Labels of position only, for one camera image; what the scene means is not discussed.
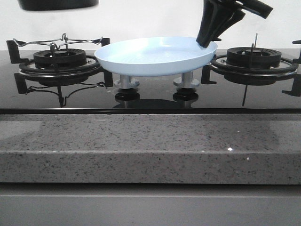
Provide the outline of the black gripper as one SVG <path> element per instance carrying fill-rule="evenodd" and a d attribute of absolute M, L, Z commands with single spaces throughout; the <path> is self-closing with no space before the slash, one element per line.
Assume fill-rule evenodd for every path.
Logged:
<path fill-rule="evenodd" d="M 226 20 L 226 9 L 233 15 Z M 221 41 L 219 36 L 241 21 L 246 15 L 241 9 L 266 19 L 273 8 L 259 0 L 210 0 L 204 1 L 203 16 L 197 43 L 207 48 L 211 41 Z"/>

